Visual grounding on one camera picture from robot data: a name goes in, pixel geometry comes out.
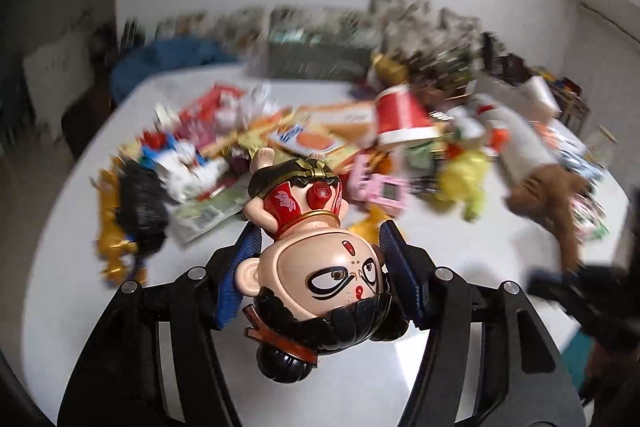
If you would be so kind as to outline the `gold action figure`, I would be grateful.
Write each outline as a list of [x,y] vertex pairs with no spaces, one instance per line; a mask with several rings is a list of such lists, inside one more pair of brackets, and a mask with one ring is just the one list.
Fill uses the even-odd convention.
[[125,163],[113,157],[111,167],[102,169],[93,182],[99,192],[100,231],[96,240],[96,254],[104,262],[102,277],[111,286],[126,280],[144,285],[148,280],[145,262],[139,255],[138,244],[125,233],[117,221],[120,209],[119,175]]

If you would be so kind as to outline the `big-head cartoon doll figurine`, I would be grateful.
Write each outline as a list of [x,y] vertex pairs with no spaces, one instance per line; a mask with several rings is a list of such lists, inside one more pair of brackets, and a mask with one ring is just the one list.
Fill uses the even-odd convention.
[[347,211],[323,157],[254,154],[243,212],[272,243],[238,265],[234,283],[251,301],[245,334],[257,343],[258,369],[276,383],[302,381],[322,355],[407,332],[381,255],[343,228]]

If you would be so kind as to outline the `brown and white plush toy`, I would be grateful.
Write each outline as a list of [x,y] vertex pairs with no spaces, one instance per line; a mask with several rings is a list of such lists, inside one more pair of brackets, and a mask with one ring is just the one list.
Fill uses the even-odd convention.
[[580,259],[572,199],[587,191],[587,180],[566,170],[528,120],[490,95],[473,95],[469,110],[482,124],[497,121],[509,133],[499,153],[512,181],[506,207],[546,227],[558,242],[561,269],[576,270]]

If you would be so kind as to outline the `black plastic bag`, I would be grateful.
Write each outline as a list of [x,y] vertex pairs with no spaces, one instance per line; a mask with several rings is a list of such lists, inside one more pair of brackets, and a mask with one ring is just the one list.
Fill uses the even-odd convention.
[[119,210],[116,220],[138,246],[141,256],[162,248],[168,227],[165,191],[157,174],[137,161],[127,160],[120,169]]

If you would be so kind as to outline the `yellow green plush toy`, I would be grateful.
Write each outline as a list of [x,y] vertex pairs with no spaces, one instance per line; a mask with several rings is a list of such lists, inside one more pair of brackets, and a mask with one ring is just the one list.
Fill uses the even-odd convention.
[[484,183],[490,159],[484,150],[466,150],[448,159],[436,176],[435,199],[444,204],[462,204],[465,221],[476,220],[484,211]]

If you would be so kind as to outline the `pink handheld game console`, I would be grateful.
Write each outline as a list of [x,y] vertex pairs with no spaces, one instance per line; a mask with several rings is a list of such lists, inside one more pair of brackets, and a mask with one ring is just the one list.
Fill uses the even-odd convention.
[[373,172],[369,158],[358,154],[348,176],[347,194],[353,202],[378,206],[397,217],[407,208],[409,185],[405,179]]

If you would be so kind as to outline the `red paper cup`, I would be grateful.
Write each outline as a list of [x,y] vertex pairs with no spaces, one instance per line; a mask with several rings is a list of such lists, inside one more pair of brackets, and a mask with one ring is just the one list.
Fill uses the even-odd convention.
[[406,84],[383,90],[375,99],[376,145],[380,150],[416,145],[439,137],[434,120]]

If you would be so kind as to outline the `orange snack packet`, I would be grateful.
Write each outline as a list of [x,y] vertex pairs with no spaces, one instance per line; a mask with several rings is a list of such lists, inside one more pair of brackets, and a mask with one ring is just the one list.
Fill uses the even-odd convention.
[[329,131],[311,124],[286,124],[268,134],[269,142],[298,156],[313,153],[329,155],[345,146],[345,142]]

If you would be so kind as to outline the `blue cloth on sofa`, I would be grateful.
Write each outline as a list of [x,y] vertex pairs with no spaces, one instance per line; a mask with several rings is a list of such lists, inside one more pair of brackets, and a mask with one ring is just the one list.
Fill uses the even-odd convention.
[[212,64],[236,63],[239,59],[213,40],[181,37],[156,40],[135,48],[119,60],[110,79],[111,98],[122,103],[146,78]]

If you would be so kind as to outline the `floral sofa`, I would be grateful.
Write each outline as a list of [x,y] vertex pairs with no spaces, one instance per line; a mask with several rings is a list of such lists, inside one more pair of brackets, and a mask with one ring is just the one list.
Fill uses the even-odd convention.
[[452,49],[472,53],[482,45],[482,22],[431,0],[369,0],[365,10],[281,4],[243,6],[231,12],[196,11],[165,17],[155,38],[209,38],[229,54],[244,56],[257,43],[329,43],[411,56]]

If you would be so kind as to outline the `green gift box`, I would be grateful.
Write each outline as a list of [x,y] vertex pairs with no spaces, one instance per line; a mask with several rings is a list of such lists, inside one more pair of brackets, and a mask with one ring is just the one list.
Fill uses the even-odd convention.
[[274,79],[357,81],[367,76],[376,44],[303,31],[269,37],[267,72]]

